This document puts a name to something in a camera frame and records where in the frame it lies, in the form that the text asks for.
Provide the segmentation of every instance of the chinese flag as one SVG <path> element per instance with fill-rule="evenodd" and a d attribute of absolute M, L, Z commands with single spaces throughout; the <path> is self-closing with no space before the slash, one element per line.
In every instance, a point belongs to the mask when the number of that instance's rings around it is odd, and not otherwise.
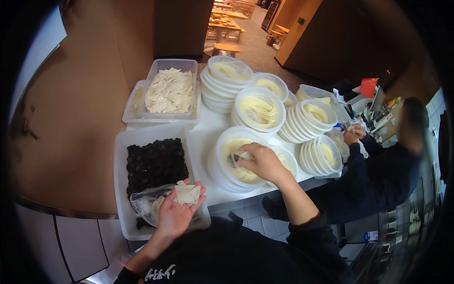
<path fill-rule="evenodd" d="M 361 81 L 360 93 L 366 97 L 373 98 L 377 81 L 378 78 L 364 78 Z"/>

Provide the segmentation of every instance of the person in black clothing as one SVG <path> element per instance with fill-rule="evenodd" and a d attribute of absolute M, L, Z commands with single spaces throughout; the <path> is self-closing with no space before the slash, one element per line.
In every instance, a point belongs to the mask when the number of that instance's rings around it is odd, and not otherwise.
<path fill-rule="evenodd" d="M 173 202 L 175 190 L 159 209 L 159 226 L 125 265 L 115 284 L 149 283 L 353 283 L 351 270 L 326 215 L 301 190 L 276 154 L 257 143 L 241 150 L 254 162 L 238 161 L 282 192 L 290 218 L 288 244 L 213 217 L 208 229 L 183 234 L 198 204 Z"/>
<path fill-rule="evenodd" d="M 416 188 L 424 131 L 429 126 L 427 110 L 417 98 L 407 98 L 395 128 L 398 143 L 382 148 L 358 124 L 344 133 L 350 148 L 348 172 L 340 179 L 313 188 L 307 195 L 323 210 L 329 224 L 344 224 L 394 209 Z M 358 139 L 369 153 L 364 159 Z M 263 207 L 274 219 L 288 220 L 282 198 L 264 198 Z"/>

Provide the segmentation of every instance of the plastic bag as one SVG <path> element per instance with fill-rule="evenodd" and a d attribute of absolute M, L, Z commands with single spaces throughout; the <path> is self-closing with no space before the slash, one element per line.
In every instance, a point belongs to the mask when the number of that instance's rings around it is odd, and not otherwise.
<path fill-rule="evenodd" d="M 153 227 L 158 227 L 159 208 L 164 198 L 175 188 L 176 184 L 165 184 L 160 187 L 146 189 L 142 192 L 131 194 L 129 201 L 137 215 Z M 196 211 L 191 223 L 200 217 Z"/>

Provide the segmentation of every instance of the black fungus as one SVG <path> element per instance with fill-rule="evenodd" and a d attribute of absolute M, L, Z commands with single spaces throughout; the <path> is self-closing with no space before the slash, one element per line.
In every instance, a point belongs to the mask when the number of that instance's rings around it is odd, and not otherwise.
<path fill-rule="evenodd" d="M 156 140 L 146 146 L 131 145 L 128 147 L 128 199 L 131 193 L 159 187 L 164 184 L 176 184 L 189 177 L 184 162 L 184 150 L 181 139 Z M 137 229 L 150 225 L 141 219 Z"/>

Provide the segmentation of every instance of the black hair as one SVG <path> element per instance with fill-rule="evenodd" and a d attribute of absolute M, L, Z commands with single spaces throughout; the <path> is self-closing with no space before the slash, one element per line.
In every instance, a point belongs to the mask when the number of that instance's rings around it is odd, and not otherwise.
<path fill-rule="evenodd" d="M 403 105 L 406 106 L 408 124 L 412 129 L 423 133 L 424 129 L 429 128 L 427 109 L 420 99 L 406 98 Z"/>

